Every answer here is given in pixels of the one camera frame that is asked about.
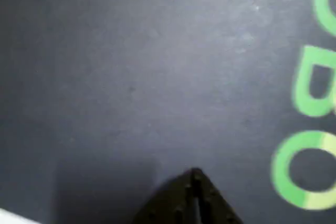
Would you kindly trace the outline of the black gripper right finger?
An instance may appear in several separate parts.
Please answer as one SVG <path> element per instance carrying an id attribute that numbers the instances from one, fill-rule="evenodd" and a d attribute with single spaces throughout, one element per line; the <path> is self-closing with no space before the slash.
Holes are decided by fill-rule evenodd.
<path id="1" fill-rule="evenodd" d="M 243 223 L 211 180 L 199 168 L 193 169 L 193 196 L 201 223 Z"/>

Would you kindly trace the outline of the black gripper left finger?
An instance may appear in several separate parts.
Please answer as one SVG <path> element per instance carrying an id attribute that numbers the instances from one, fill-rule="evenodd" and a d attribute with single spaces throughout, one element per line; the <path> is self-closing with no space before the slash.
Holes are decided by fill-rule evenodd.
<path id="1" fill-rule="evenodd" d="M 192 171 L 166 181 L 134 216 L 132 222 L 191 223 L 193 219 L 194 188 Z"/>

